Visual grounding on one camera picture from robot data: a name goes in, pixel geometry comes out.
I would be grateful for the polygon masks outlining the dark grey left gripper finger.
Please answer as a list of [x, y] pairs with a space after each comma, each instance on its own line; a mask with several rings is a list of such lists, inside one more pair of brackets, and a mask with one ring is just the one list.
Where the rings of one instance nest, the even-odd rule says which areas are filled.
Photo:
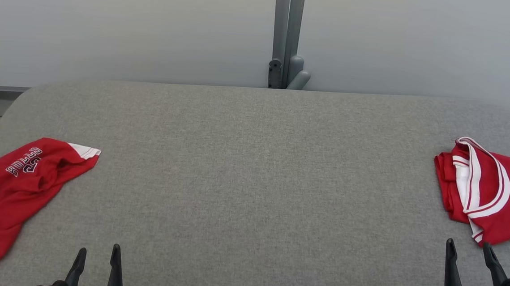
[[77, 256], [71, 266], [70, 271], [68, 271], [67, 276], [64, 280], [67, 286], [78, 286], [79, 278], [84, 271], [85, 261], [86, 261], [86, 248], [81, 248], [79, 252], [77, 252]]
[[108, 279], [107, 286], [124, 286], [122, 275], [121, 263], [121, 246], [119, 244], [113, 245], [112, 254], [110, 257], [111, 272]]

